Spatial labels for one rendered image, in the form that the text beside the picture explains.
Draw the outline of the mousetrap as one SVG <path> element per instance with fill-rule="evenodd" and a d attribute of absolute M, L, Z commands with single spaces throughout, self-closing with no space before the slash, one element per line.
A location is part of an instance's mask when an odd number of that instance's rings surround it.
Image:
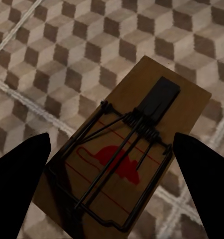
<path fill-rule="evenodd" d="M 144 55 L 45 165 L 32 202 L 73 239 L 127 239 L 210 100 Z"/>

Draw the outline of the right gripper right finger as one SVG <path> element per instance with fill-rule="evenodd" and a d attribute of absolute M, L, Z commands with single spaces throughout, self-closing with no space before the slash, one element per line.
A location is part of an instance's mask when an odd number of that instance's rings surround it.
<path fill-rule="evenodd" d="M 173 151 L 209 239 L 224 239 L 224 157 L 175 133 Z"/>

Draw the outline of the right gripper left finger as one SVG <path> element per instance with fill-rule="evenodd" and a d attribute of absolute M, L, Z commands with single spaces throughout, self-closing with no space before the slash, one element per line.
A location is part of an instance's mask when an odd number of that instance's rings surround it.
<path fill-rule="evenodd" d="M 16 239 L 51 152 L 49 133 L 0 158 L 0 239 Z"/>

